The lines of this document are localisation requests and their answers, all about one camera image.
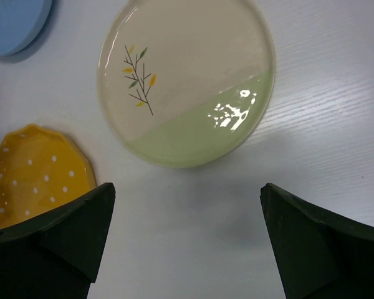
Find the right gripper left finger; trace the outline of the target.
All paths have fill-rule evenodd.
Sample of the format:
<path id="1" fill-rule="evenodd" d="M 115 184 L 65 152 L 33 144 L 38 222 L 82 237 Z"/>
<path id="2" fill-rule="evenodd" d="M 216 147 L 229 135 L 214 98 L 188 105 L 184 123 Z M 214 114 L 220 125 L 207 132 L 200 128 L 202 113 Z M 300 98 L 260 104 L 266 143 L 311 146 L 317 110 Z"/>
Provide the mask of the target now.
<path id="1" fill-rule="evenodd" d="M 0 298 L 86 298 L 115 204 L 104 183 L 63 206 L 0 229 Z"/>

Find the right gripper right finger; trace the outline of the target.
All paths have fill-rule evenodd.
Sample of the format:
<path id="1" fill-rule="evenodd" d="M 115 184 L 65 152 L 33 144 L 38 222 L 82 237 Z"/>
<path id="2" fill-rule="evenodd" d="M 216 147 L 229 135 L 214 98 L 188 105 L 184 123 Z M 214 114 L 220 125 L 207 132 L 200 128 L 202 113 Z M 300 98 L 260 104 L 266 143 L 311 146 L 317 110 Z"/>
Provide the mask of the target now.
<path id="1" fill-rule="evenodd" d="M 374 227 L 271 183 L 260 200 L 286 298 L 374 298 Z"/>

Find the yellow polka dot plate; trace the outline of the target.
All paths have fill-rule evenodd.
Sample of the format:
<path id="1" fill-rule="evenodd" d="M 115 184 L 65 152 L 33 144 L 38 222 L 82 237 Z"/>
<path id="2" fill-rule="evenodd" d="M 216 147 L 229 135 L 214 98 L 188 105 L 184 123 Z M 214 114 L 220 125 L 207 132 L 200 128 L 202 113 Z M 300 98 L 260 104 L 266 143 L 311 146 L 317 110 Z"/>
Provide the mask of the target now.
<path id="1" fill-rule="evenodd" d="M 0 144 L 0 229 L 67 204 L 97 186 L 90 162 L 59 131 L 30 124 Z"/>

